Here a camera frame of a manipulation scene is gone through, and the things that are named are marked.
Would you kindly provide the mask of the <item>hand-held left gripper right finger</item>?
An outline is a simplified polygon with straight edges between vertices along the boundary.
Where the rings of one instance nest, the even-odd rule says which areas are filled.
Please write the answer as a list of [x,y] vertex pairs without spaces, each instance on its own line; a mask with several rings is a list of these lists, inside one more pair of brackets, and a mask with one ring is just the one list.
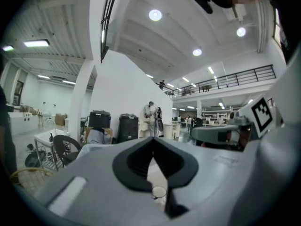
[[198,172],[194,156],[159,138],[153,139],[153,158],[167,180],[165,213],[170,218],[178,217],[188,208],[177,202],[174,190],[187,186]]

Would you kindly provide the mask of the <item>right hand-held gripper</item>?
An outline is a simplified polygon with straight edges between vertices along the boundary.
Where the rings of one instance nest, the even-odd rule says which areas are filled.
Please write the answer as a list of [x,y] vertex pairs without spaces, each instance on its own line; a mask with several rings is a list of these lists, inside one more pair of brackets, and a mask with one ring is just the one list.
[[259,96],[232,112],[226,125],[195,127],[190,135],[197,146],[242,152],[250,141],[283,126],[283,118],[273,99]]

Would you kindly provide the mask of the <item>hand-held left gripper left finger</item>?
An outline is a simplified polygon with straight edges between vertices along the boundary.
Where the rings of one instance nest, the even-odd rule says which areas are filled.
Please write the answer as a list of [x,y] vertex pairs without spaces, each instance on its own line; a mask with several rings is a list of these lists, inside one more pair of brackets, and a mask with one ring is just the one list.
[[134,143],[128,149],[115,156],[112,170],[117,180],[126,188],[138,191],[152,191],[152,185],[147,180],[148,169],[153,158],[153,138],[149,137]]

